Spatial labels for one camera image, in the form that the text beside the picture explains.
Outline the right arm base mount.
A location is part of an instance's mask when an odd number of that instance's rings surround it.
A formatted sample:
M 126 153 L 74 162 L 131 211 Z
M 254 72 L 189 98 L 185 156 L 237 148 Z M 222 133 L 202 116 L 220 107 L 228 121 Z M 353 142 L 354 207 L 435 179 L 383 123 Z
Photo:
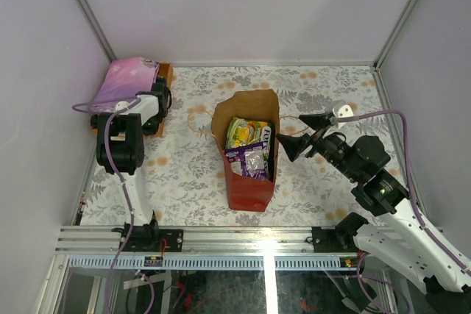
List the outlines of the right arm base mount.
M 353 237 L 337 228 L 314 226 L 311 228 L 311 236 L 316 253 L 333 254 L 358 251 Z

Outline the red paper bag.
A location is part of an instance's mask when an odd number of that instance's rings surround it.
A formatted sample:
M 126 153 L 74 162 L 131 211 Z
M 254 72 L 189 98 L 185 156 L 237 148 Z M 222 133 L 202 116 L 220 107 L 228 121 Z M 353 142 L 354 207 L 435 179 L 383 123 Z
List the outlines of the red paper bag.
M 194 128 L 191 123 L 192 114 L 187 117 L 187 125 L 193 132 L 209 135 L 215 141 L 224 166 L 228 207 L 231 210 L 264 212 L 275 194 L 279 141 L 276 137 L 271 137 L 268 179 L 255 179 L 236 174 L 225 156 L 224 147 L 230 121 L 234 117 L 268 122 L 274 126 L 275 133 L 279 133 L 278 95 L 272 89 L 237 91 L 231 98 L 218 103 L 209 115 L 211 116 L 209 131 Z

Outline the green Fox's candy bag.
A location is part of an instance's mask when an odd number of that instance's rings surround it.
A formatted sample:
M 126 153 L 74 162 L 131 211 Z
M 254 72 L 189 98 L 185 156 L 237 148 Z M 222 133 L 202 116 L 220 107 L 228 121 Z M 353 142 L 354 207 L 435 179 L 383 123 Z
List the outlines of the green Fox's candy bag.
M 226 135 L 226 149 L 234 149 L 260 142 L 268 143 L 275 128 L 274 124 L 233 117 Z

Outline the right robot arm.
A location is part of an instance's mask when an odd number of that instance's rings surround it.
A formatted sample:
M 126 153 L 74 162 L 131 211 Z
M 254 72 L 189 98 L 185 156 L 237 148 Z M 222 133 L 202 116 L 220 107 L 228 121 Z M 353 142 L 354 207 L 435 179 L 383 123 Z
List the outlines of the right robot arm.
M 314 131 L 299 137 L 277 134 L 276 138 L 290 161 L 301 154 L 323 156 L 335 169 L 355 184 L 351 193 L 373 216 L 390 226 L 405 244 L 380 239 L 371 224 L 359 228 L 345 226 L 335 234 L 344 251 L 356 247 L 383 261 L 406 277 L 422 293 L 470 291 L 470 259 L 459 251 L 419 210 L 411 185 L 403 185 L 386 169 L 391 157 L 383 143 L 365 135 L 349 145 L 339 133 L 328 130 L 343 123 L 374 117 L 374 113 L 347 116 L 344 113 L 301 115 L 299 119 Z

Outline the purple Fox's candy bag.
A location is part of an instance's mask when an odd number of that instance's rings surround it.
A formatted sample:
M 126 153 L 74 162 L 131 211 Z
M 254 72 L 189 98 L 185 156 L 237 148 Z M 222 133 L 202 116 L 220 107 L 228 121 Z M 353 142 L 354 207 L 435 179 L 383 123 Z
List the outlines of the purple Fox's candy bag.
M 232 172 L 243 177 L 266 180 L 269 172 L 265 151 L 263 143 L 259 142 L 225 149 L 224 154 Z

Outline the wooden organizer tray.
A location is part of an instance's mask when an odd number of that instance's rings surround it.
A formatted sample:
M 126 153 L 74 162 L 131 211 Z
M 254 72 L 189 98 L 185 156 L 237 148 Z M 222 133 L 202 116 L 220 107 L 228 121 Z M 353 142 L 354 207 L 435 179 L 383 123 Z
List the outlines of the wooden organizer tray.
M 96 128 L 97 113 L 112 113 L 119 105 L 127 105 L 137 94 L 143 93 L 158 98 L 158 111 L 141 119 L 144 135 L 160 137 L 172 103 L 172 75 L 171 63 L 159 63 L 143 57 L 113 61 L 91 105 L 91 126 Z

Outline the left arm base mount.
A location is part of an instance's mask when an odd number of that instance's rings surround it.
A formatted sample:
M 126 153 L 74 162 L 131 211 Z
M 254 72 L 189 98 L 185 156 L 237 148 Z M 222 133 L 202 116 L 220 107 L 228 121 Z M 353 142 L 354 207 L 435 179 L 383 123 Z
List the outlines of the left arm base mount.
M 150 224 L 133 226 L 127 242 L 127 234 L 131 226 L 125 223 L 122 228 L 113 228 L 112 232 L 120 232 L 120 246 L 125 243 L 124 251 L 177 253 L 183 249 L 182 229 L 162 229 L 156 220 Z

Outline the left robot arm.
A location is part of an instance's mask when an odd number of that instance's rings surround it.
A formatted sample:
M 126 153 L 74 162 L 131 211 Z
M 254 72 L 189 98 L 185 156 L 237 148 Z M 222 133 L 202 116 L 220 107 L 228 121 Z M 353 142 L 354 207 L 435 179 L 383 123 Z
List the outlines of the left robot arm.
M 157 78 L 149 90 L 94 101 L 91 125 L 96 129 L 96 161 L 123 190 L 128 208 L 121 233 L 124 251 L 157 251 L 161 236 L 146 199 L 142 165 L 144 138 L 159 131 L 172 103 L 167 80 Z

